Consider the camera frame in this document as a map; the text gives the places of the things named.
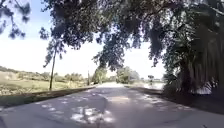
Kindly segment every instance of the vegetation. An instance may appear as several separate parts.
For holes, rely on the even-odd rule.
[[[16,0],[6,3],[9,1],[0,3],[2,14],[13,18],[9,7],[15,7],[23,19],[28,19],[29,4],[23,7]],[[50,32],[44,28],[40,31],[41,38],[50,35],[52,39],[46,65],[56,53],[61,57],[66,52],[65,45],[77,50],[85,42],[96,40],[104,46],[94,60],[102,68],[116,70],[123,66],[125,49],[140,48],[141,43],[150,42],[149,58],[154,60],[154,66],[158,59],[163,60],[167,85],[175,85],[175,91],[197,93],[207,88],[213,94],[224,94],[222,0],[44,0],[43,3],[46,5],[43,11],[50,11],[53,21]],[[24,35],[19,29],[12,32]]]
[[[153,79],[154,79],[154,76],[153,76],[153,75],[148,75],[148,78],[149,78],[149,80],[150,80],[150,85],[152,85],[152,81],[153,81]]]
[[[17,0],[1,0],[0,2],[0,34],[4,32],[6,27],[10,28],[9,37],[12,39],[16,37],[25,37],[25,33],[15,23],[16,17],[21,16],[24,23],[29,21],[30,14],[29,2],[18,2]]]
[[[0,97],[0,106],[1,107],[12,107],[22,104],[28,104],[37,101],[43,101],[51,98],[61,97],[69,95],[72,93],[77,93],[80,91],[85,91],[93,87],[83,87],[77,89],[66,89],[59,91],[45,91],[45,92],[36,92],[36,93],[22,93],[15,95],[3,95]]]
[[[130,67],[124,67],[117,70],[117,82],[123,84],[132,84],[139,81],[139,74]]]
[[[56,98],[93,88],[81,74],[54,74],[54,91],[48,91],[50,73],[17,71],[0,66],[0,106],[11,107]]]
[[[106,80],[107,70],[105,68],[97,68],[93,77],[92,82],[94,84],[102,84]]]

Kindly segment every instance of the road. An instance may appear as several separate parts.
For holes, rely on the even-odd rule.
[[[5,109],[0,128],[223,128],[224,116],[141,94],[116,83]]]

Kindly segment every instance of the dark foliage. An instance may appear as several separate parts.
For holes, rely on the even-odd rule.
[[[0,2],[0,34],[6,27],[10,27],[9,37],[25,37],[25,33],[15,23],[15,18],[21,17],[24,23],[29,21],[30,4],[19,3],[17,0],[1,0]]]
[[[100,67],[115,70],[123,66],[125,49],[140,48],[142,42],[150,41],[149,58],[154,66],[163,59],[181,91],[212,90],[224,83],[221,0],[44,2],[53,18],[51,37],[61,44],[57,45],[59,52],[64,45],[80,49],[83,43],[92,42],[95,34],[104,48],[94,60]]]

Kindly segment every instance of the grass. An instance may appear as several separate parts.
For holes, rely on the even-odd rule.
[[[47,100],[84,91],[93,87],[84,82],[54,82],[53,91],[48,91],[49,82],[32,80],[0,79],[0,107],[12,107],[32,102]]]
[[[84,86],[84,82],[62,83],[54,82],[53,90],[74,89]],[[48,91],[48,81],[4,80],[0,79],[0,95],[21,94]]]
[[[2,95],[0,96],[0,106],[3,108],[12,107],[17,105],[28,104],[37,101],[43,101],[51,98],[61,97],[69,95],[72,93],[77,93],[80,91],[85,91],[93,87],[83,87],[77,89],[66,89],[59,91],[46,91],[46,92],[36,92],[36,93],[23,93],[15,95]]]
[[[183,95],[182,93],[176,93],[172,96],[164,95],[161,90],[155,89],[146,89],[142,87],[126,86],[127,88],[137,90],[141,93],[154,95],[177,104],[182,104],[199,110],[222,114],[224,115],[224,102],[223,100],[214,99],[209,94],[187,94]]]

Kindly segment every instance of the white sky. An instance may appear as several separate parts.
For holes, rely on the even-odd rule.
[[[39,12],[39,1],[32,0],[31,7],[31,20],[25,25],[19,23],[27,34],[25,39],[12,40],[8,38],[7,31],[0,35],[0,65],[24,71],[50,72],[52,64],[43,68],[48,41],[39,39],[38,34],[40,27],[50,27],[50,17],[48,13]],[[161,78],[165,72],[163,65],[159,63],[157,67],[152,68],[153,62],[148,59],[148,47],[149,43],[144,43],[141,49],[127,51],[124,65],[136,70],[141,77],[154,75],[155,78]],[[55,72],[60,75],[74,72],[86,77],[89,70],[90,74],[93,74],[97,66],[91,59],[101,49],[102,45],[96,43],[87,43],[79,51],[68,49],[62,60],[57,58]]]

